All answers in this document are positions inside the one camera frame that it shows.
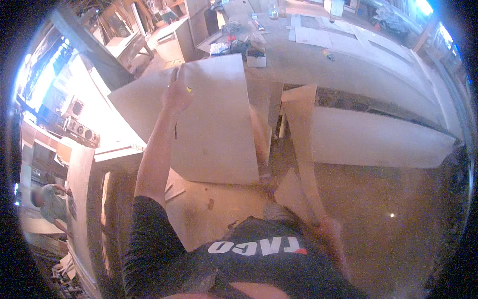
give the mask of gray shirt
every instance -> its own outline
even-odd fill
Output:
[[[66,222],[66,201],[63,197],[56,195],[55,191],[54,185],[45,185],[42,188],[45,204],[40,207],[40,213],[50,223],[56,219]]]

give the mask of cardboard box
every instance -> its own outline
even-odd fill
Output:
[[[266,67],[266,56],[249,56],[249,49],[246,51],[246,60],[248,67]]]

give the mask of black t-shirt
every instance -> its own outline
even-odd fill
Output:
[[[329,258],[275,221],[249,219],[225,240],[186,252],[154,200],[135,198],[123,270],[128,298],[211,293],[246,299],[231,282],[271,284],[291,298],[366,298]]]

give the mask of water bottle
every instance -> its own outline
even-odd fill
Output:
[[[269,0],[269,18],[271,20],[277,20],[279,18],[277,0]]]

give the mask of red marking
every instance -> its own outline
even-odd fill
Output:
[[[299,248],[297,249],[296,251],[294,251],[295,254],[303,254],[303,255],[306,255],[307,254],[307,249],[305,248]]]

